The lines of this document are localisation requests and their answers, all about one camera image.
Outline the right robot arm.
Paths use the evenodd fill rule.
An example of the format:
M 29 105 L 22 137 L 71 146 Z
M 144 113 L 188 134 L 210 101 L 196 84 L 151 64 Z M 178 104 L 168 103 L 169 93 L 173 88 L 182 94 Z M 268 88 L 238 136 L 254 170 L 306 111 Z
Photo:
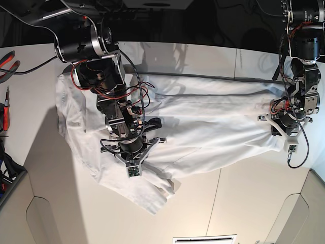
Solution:
M 92 171 L 122 167 L 116 139 L 109 138 L 101 105 L 114 104 L 113 71 L 76 74 L 67 68 L 56 83 L 58 130 L 73 157 Z M 147 137 L 165 137 L 146 158 L 146 168 L 183 177 L 208 172 L 268 151 L 281 151 L 283 141 L 271 135 L 257 115 L 267 110 L 281 88 L 266 81 L 226 77 L 147 74 L 131 76 L 149 92 L 144 101 Z

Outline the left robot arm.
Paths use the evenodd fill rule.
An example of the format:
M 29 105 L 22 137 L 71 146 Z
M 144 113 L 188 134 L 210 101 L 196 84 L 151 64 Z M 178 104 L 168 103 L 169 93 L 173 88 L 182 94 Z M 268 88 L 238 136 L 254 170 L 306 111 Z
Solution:
M 293 150 L 302 128 L 319 111 L 321 73 L 316 62 L 324 56 L 324 1 L 282 1 L 282 8 L 286 29 L 273 79 L 281 77 L 286 92 L 270 103 L 269 114 L 258 118 Z

